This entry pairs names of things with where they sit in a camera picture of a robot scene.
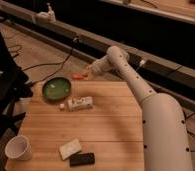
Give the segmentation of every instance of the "chair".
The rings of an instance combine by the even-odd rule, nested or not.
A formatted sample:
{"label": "chair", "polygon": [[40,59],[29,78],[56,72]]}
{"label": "chair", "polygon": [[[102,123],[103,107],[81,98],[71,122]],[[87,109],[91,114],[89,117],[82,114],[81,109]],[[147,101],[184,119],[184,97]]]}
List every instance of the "chair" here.
{"label": "chair", "polygon": [[26,83],[28,76],[11,57],[0,33],[0,139],[10,128],[15,134],[15,123],[25,117],[25,113],[13,116],[15,102],[20,98],[31,97],[32,91]]}

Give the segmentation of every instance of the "paper cup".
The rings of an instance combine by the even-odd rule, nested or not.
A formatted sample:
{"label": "paper cup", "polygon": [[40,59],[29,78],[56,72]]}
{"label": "paper cup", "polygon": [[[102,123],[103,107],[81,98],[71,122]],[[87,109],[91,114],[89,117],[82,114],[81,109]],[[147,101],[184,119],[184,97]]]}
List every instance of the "paper cup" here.
{"label": "paper cup", "polygon": [[12,138],[5,147],[5,154],[14,160],[29,160],[32,150],[27,137],[18,135]]}

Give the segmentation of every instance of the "wooden tabletop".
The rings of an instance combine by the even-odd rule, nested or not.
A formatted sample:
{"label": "wooden tabletop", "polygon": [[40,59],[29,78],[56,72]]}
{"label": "wooden tabletop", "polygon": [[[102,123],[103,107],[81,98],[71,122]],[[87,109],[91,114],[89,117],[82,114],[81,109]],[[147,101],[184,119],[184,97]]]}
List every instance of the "wooden tabletop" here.
{"label": "wooden tabletop", "polygon": [[[190,0],[147,0],[154,4],[158,9],[166,12],[181,14],[195,18],[195,4],[190,3]],[[142,5],[153,8],[149,3],[142,0],[131,0],[132,4]]]}
{"label": "wooden tabletop", "polygon": [[[41,83],[34,89],[19,134],[29,138],[33,157],[8,160],[7,171],[143,171],[142,115],[125,82],[72,82],[67,98],[92,96],[92,109],[61,111],[42,98]],[[82,153],[93,152],[94,165],[70,167],[59,147],[78,138]]]}

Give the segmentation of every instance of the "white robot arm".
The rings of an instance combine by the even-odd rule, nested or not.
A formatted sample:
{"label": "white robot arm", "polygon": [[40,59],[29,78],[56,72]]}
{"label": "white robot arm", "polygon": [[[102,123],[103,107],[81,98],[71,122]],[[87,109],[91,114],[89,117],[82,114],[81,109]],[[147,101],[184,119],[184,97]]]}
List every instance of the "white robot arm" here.
{"label": "white robot arm", "polygon": [[145,170],[193,171],[181,106],[172,96],[156,93],[128,64],[128,58],[127,52],[112,46],[89,68],[94,76],[117,69],[141,106]]}

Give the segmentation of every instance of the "white sponge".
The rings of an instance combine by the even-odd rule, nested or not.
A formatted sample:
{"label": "white sponge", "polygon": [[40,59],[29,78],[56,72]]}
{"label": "white sponge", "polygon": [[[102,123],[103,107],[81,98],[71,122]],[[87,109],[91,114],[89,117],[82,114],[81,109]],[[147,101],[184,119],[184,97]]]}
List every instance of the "white sponge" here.
{"label": "white sponge", "polygon": [[81,150],[82,150],[82,147],[81,147],[78,139],[74,139],[74,140],[62,145],[59,149],[63,160],[66,160],[71,155],[78,153]]}

